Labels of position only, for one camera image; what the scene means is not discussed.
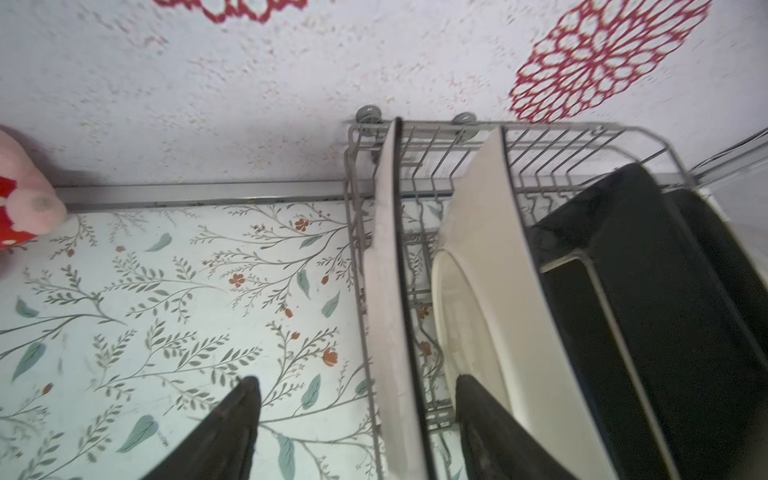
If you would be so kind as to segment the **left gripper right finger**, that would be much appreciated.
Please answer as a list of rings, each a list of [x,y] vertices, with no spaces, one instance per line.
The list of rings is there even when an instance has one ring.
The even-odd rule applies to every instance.
[[[572,479],[473,376],[456,381],[456,422],[469,479]]]

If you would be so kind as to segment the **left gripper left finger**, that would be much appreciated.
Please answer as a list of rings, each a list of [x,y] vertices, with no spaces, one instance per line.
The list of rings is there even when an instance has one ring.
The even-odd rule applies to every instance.
[[[145,478],[248,480],[260,411],[258,378],[247,376]]]

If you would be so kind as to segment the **pink pig plush toy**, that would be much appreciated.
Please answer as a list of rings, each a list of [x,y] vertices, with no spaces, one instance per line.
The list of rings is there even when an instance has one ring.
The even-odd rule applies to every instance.
[[[24,148],[1,131],[1,249],[56,230],[67,209]]]

